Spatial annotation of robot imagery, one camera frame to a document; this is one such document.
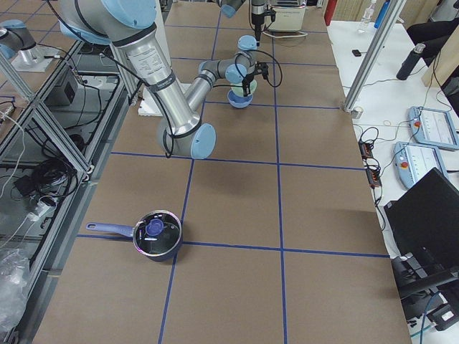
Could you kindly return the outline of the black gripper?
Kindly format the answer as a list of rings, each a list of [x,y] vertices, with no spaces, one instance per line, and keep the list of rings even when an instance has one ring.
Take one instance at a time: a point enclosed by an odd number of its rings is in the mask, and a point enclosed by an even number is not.
[[[244,96],[251,95],[250,85],[255,81],[255,77],[258,75],[258,71],[247,73],[243,78],[243,92]]]
[[[265,13],[262,12],[260,14],[256,14],[251,12],[250,13],[250,22],[252,25],[252,29],[254,30],[255,33],[255,40],[257,42],[257,47],[260,46],[260,39],[261,39],[261,34],[262,34],[262,26],[265,23]]]

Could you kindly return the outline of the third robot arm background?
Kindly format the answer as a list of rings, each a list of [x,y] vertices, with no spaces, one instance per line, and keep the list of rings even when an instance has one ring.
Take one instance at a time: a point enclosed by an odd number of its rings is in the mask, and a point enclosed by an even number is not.
[[[1,23],[1,53],[19,72],[44,72],[49,65],[24,22],[18,19]]]

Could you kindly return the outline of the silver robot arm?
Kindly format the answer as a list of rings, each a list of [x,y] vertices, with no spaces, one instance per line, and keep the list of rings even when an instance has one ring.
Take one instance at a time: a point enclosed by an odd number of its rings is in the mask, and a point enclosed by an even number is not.
[[[220,11],[227,17],[232,18],[236,12],[245,4],[245,0],[220,0],[214,1],[220,8]],[[262,35],[262,26],[265,23],[265,17],[268,15],[268,3],[265,0],[249,1],[249,16],[252,30],[255,34],[256,44],[260,46]]]
[[[219,79],[249,86],[255,73],[256,38],[240,37],[231,59],[207,61],[187,90],[174,74],[156,39],[155,1],[62,1],[60,27],[74,39],[113,45],[124,51],[163,115],[157,131],[165,154],[205,159],[216,143],[216,131],[203,123],[197,109]]]

